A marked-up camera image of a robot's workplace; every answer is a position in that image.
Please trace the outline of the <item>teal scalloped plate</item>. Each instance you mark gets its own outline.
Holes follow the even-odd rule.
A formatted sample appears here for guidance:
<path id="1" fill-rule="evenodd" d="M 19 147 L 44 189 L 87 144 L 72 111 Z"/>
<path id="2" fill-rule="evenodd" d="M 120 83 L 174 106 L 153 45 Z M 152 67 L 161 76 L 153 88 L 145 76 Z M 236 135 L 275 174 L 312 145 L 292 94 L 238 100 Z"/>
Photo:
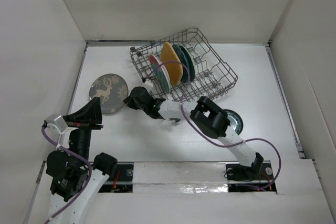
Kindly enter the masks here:
<path id="1" fill-rule="evenodd" d="M 194 81 L 195 69 L 190 54 L 182 45 L 173 44 L 172 47 L 177 54 L 180 62 L 188 68 L 190 73 L 190 81 Z"/>

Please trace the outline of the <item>grey plate with deer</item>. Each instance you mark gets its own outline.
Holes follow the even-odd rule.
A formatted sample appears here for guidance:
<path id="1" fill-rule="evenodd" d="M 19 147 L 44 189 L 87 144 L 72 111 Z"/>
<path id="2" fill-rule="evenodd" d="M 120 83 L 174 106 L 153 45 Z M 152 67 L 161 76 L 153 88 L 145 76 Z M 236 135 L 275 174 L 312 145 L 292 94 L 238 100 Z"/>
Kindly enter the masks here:
<path id="1" fill-rule="evenodd" d="M 98 77 L 90 87 L 89 100 L 100 98 L 102 114 L 111 115 L 124 107 L 128 97 L 127 82 L 118 74 L 108 73 Z"/>

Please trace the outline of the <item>square woven bamboo plate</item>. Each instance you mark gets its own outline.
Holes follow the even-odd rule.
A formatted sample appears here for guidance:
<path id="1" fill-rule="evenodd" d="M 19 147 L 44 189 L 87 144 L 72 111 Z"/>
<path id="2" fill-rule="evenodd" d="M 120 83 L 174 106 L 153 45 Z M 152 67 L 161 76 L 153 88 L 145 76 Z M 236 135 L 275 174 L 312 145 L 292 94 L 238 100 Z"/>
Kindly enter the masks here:
<path id="1" fill-rule="evenodd" d="M 172 86 L 177 86 L 183 76 L 183 67 L 180 64 L 179 57 L 169 42 L 163 44 L 160 59 L 168 71 Z"/>

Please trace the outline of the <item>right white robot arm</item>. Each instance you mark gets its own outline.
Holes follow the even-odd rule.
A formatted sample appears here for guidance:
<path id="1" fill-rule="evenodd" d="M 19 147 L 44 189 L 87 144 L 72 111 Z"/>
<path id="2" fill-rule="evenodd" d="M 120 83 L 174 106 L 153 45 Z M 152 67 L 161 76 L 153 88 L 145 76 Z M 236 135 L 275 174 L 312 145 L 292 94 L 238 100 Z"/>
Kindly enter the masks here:
<path id="1" fill-rule="evenodd" d="M 185 119 L 201 136 L 220 141 L 237 158 L 248 178 L 261 173 L 263 157 L 236 133 L 226 110 L 211 99 L 202 96 L 196 102 L 177 102 L 154 98 L 145 87 L 133 88 L 123 100 L 126 106 L 142 110 L 153 119 L 179 121 Z"/>

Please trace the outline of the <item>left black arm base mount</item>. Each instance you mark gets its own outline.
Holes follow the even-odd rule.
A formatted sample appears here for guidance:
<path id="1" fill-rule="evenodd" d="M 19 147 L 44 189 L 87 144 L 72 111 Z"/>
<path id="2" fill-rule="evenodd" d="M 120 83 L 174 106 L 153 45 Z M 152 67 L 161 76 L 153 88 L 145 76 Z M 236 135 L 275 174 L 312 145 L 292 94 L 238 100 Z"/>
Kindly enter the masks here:
<path id="1" fill-rule="evenodd" d="M 134 163 L 120 162 L 116 174 L 109 178 L 99 189 L 99 193 L 133 192 Z"/>

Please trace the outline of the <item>red plate with teal flower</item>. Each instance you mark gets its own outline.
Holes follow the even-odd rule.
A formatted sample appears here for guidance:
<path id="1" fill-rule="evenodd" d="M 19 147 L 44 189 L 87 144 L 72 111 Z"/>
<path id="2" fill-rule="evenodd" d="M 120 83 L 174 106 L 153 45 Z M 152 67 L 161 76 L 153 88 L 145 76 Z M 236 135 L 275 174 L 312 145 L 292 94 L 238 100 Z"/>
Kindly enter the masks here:
<path id="1" fill-rule="evenodd" d="M 171 91 L 171 83 L 169 74 L 162 64 L 162 61 L 155 55 L 149 55 L 150 64 L 154 71 L 155 78 L 160 83 L 161 88 L 165 94 L 169 94 Z"/>

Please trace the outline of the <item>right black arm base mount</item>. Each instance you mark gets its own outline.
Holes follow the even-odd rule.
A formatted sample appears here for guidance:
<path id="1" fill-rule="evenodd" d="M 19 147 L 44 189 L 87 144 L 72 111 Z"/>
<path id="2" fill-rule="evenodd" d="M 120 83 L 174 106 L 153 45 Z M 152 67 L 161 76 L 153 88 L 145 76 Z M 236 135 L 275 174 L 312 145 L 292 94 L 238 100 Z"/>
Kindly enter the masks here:
<path id="1" fill-rule="evenodd" d="M 243 168 L 239 163 L 227 163 L 224 177 L 227 179 L 229 193 L 247 192 L 277 192 L 275 183 L 260 190 L 260 187 L 268 185 L 274 179 L 271 162 L 263 162 L 259 172 L 255 173 L 250 167 Z"/>

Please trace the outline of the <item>small blue patterned plate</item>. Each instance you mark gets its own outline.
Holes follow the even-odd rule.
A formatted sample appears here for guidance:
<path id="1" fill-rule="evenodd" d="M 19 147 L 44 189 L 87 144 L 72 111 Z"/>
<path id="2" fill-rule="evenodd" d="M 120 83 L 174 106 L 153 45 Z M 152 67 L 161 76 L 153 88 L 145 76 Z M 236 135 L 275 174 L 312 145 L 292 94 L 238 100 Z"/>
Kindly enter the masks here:
<path id="1" fill-rule="evenodd" d="M 233 110 L 225 109 L 225 112 L 230 121 L 230 125 L 233 127 L 235 132 L 239 135 L 243 131 L 243 128 L 244 128 L 243 119 L 237 112 Z"/>

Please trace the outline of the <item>mint green floral plate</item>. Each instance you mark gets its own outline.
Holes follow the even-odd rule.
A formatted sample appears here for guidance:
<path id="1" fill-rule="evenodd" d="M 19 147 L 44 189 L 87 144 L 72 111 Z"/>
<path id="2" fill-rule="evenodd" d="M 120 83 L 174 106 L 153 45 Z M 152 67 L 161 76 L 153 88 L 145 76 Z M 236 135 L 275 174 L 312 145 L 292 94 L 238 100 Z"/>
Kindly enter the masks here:
<path id="1" fill-rule="evenodd" d="M 182 50 L 185 58 L 187 59 L 187 63 L 188 63 L 188 69 L 189 69 L 189 73 L 190 73 L 190 82 L 194 81 L 195 79 L 195 62 L 194 59 L 192 57 L 192 55 L 190 54 L 190 52 L 182 45 L 179 45 L 179 48 Z"/>

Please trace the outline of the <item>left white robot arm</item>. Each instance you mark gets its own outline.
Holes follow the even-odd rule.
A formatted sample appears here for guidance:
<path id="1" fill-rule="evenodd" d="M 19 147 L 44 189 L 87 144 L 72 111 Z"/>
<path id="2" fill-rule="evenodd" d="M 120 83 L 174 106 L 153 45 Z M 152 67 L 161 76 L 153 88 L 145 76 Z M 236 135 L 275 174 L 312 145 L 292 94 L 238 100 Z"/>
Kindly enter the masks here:
<path id="1" fill-rule="evenodd" d="M 52 178 L 46 223 L 83 223 L 102 185 L 117 177 L 115 157 L 102 152 L 89 162 L 91 133 L 102 128 L 100 98 L 75 113 L 44 120 L 41 133 L 56 148 L 46 160 L 46 174 Z"/>

